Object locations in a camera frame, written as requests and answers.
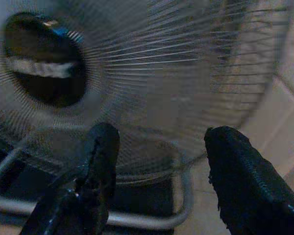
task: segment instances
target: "electric fan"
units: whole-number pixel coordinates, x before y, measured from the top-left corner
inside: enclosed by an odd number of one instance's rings
[[[282,0],[0,0],[0,148],[60,176],[108,122],[117,185],[179,174],[257,108],[287,27]]]

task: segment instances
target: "metal wire grille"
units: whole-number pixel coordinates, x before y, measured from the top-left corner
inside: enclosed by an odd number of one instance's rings
[[[48,127],[22,160],[57,174],[76,163],[77,140],[108,121],[121,135],[118,183],[178,172],[201,156],[207,127],[239,126],[266,92],[288,22],[276,2],[11,1],[0,27],[8,15],[41,13],[82,38],[87,89],[78,104],[47,106],[22,90],[0,50],[0,138],[15,145]]]

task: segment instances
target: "black object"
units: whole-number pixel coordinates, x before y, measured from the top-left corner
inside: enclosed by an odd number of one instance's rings
[[[85,162],[49,186],[21,235],[100,234],[114,194],[119,145],[113,126],[95,126],[83,146]]]
[[[227,126],[205,135],[210,181],[232,235],[294,235],[294,193],[248,138]]]

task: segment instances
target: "fan hub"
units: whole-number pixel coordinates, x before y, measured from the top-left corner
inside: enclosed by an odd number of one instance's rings
[[[32,98],[55,107],[78,102],[84,95],[86,70],[78,41],[58,21],[21,13],[4,29],[7,69]]]

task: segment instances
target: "metal fan stand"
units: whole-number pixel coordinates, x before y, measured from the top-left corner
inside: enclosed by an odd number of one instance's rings
[[[13,165],[21,151],[22,147],[12,150],[2,161],[0,164],[0,180],[5,176],[6,171]],[[137,229],[167,230],[183,223],[192,211],[193,191],[189,169],[183,172],[180,177],[183,190],[183,205],[176,214],[169,217],[155,217],[110,211],[107,224]],[[2,212],[30,215],[34,210],[35,205],[36,203],[33,202],[10,199],[0,195],[0,211]]]

